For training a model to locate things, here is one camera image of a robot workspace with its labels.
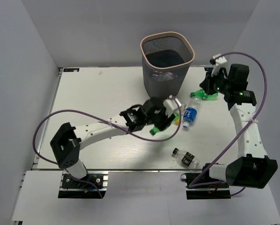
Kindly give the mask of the grey mesh waste bin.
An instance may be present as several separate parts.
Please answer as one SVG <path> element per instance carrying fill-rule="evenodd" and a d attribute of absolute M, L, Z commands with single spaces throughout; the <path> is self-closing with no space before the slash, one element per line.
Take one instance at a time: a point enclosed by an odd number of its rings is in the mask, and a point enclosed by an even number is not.
<path fill-rule="evenodd" d="M 149 35 L 140 42 L 144 87 L 149 97 L 176 96 L 195 51 L 182 34 L 174 31 Z"/>

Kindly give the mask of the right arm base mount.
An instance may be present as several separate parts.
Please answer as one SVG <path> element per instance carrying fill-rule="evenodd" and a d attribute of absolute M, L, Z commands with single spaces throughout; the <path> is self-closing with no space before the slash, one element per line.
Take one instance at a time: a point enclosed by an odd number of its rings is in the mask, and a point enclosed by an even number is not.
<path fill-rule="evenodd" d="M 182 182 L 186 184 L 187 200 L 215 200 L 230 199 L 231 193 L 227 183 L 219 182 L 212 179 L 208 174 L 204 174 L 196 183 L 195 187 L 191 187 L 191 182 L 199 175 L 199 173 L 186 172 L 180 176 Z"/>

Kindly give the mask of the clear bottle black cap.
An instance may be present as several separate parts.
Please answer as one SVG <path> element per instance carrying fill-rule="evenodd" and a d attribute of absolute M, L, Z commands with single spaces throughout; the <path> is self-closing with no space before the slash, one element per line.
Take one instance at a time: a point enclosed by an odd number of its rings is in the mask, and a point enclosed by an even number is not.
<path fill-rule="evenodd" d="M 191 170 L 197 169 L 200 163 L 199 159 L 196 156 L 185 150 L 179 150 L 178 148 L 175 148 L 173 150 L 172 157 L 179 165 L 187 167 Z"/>

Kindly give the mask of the green bottle near bin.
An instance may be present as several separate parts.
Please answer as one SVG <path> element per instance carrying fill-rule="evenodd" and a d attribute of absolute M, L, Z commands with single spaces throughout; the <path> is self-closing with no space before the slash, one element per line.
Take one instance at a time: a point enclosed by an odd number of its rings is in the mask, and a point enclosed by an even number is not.
<path fill-rule="evenodd" d="M 200 98 L 203 101 L 213 101 L 218 98 L 218 93 L 208 95 L 203 89 L 199 89 L 196 92 L 191 92 L 190 97 L 197 97 Z"/>

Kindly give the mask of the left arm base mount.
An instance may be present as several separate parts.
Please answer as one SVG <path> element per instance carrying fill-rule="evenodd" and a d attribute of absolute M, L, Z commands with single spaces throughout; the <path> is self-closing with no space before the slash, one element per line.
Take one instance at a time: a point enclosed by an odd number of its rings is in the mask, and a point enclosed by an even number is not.
<path fill-rule="evenodd" d="M 74 180 L 69 174 L 61 176 L 58 198 L 59 199 L 102 199 L 105 196 L 108 185 L 108 172 L 89 171 L 84 180 L 93 183 L 97 189 L 89 183 Z"/>

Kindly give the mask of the green sprite bottle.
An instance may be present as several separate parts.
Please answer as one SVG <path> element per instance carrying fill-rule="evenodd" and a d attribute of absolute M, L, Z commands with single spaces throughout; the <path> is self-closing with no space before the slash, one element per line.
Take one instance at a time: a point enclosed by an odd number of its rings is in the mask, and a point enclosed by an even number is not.
<path fill-rule="evenodd" d="M 168 116 L 166 114 L 157 116 L 154 120 L 154 127 L 149 131 L 149 133 L 154 136 L 155 134 L 166 130 L 172 123 L 179 119 L 179 113 L 174 112 L 172 115 Z"/>

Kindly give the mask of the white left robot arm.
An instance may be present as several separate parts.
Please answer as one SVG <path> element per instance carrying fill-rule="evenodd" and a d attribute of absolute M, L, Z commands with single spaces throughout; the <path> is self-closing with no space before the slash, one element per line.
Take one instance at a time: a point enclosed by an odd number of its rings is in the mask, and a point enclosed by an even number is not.
<path fill-rule="evenodd" d="M 50 141 L 60 169 L 73 176 L 73 182 L 84 187 L 89 182 L 86 167 L 79 158 L 80 150 L 114 136 L 141 131 L 153 125 L 153 134 L 166 130 L 175 120 L 180 103 L 172 97 L 161 100 L 150 98 L 142 105 L 133 105 L 114 117 L 84 126 L 72 126 L 69 122 L 60 126 Z"/>

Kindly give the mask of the clear bottle yellow cap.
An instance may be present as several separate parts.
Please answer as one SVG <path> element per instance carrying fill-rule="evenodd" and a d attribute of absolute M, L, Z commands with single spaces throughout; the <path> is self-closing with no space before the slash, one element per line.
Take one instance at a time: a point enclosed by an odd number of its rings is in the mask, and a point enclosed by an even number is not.
<path fill-rule="evenodd" d="M 180 122 L 180 118 L 179 118 L 179 116 L 177 116 L 177 117 L 175 118 L 175 120 L 174 120 L 173 123 L 174 123 L 175 125 L 178 125 L 179 122 Z"/>

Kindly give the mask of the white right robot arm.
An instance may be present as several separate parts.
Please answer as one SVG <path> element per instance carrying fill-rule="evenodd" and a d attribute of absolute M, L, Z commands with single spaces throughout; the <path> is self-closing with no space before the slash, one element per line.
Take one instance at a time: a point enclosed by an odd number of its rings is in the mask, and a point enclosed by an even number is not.
<path fill-rule="evenodd" d="M 200 87 L 208 95 L 221 93 L 228 105 L 236 129 L 238 144 L 237 159 L 227 165 L 206 164 L 201 175 L 202 183 L 214 186 L 219 180 L 229 186 L 263 189 L 278 169 L 275 159 L 270 159 L 263 147 L 254 118 L 257 114 L 256 97 L 247 90 L 249 67 L 232 64 L 230 70 L 224 67 L 215 73 L 206 71 Z"/>

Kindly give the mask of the clear bottle blue label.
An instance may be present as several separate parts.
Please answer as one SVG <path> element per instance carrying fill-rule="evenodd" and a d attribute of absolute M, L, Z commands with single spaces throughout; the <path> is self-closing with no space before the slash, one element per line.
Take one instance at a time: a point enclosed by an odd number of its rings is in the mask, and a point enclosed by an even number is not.
<path fill-rule="evenodd" d="M 186 106 L 186 110 L 184 112 L 182 121 L 183 121 L 183 129 L 188 130 L 193 126 L 195 119 L 198 115 L 198 111 L 201 107 L 202 98 L 193 96 L 190 98 L 188 105 Z"/>

